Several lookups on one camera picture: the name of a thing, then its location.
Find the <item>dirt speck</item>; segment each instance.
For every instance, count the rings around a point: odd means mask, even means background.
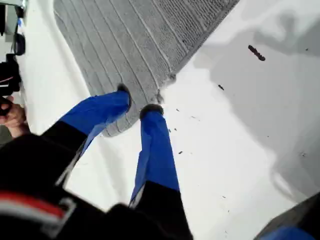
[[[222,89],[223,91],[225,90],[224,87],[221,86],[220,84],[218,85],[218,87],[219,87],[220,89]]]
[[[254,48],[251,45],[249,45],[248,48],[260,61],[264,62],[266,60],[266,58],[264,56],[262,56],[256,48]]]
[[[305,158],[305,157],[307,156],[307,153],[304,152],[304,151],[302,151],[302,152],[300,152],[300,156],[301,156],[302,158]]]

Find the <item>hand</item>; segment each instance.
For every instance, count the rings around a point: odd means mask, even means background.
[[[13,102],[14,97],[8,96],[6,99]],[[8,104],[2,104],[3,110],[8,109]],[[25,110],[19,104],[12,104],[10,112],[6,116],[0,116],[0,125],[4,125],[9,129],[15,129],[20,127],[26,121]]]

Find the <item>debris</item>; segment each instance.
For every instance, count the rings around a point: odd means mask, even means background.
[[[221,88],[223,91],[225,90],[223,86],[221,86],[220,84],[218,85],[219,88]]]
[[[264,56],[262,56],[260,54],[260,52],[258,52],[258,50],[256,48],[254,48],[253,46],[249,45],[248,46],[248,49],[254,54],[257,56],[257,58],[260,60],[260,61],[265,61],[266,58]]]

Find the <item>blue fabric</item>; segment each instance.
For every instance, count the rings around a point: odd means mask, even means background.
[[[102,96],[92,96],[72,108],[60,121],[65,122],[88,136],[82,154],[93,139],[108,124],[120,118],[129,108],[127,92],[116,91]]]
[[[309,233],[297,227],[282,226],[260,238],[261,240],[316,240]]]
[[[141,120],[141,143],[131,200],[146,181],[180,191],[167,123],[159,112],[148,112]]]

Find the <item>red stripe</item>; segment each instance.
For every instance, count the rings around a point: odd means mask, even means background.
[[[65,215],[65,212],[59,207],[20,193],[0,191],[0,201],[11,201],[22,205],[28,205],[29,207],[38,209],[42,212],[55,215],[58,218],[62,218]]]
[[[13,79],[14,77],[12,76],[12,77],[9,77],[9,78],[7,78],[7,79],[4,79],[4,80],[0,80],[0,83],[3,83],[3,82],[5,82],[5,81],[9,81],[9,80],[11,80],[11,79]]]

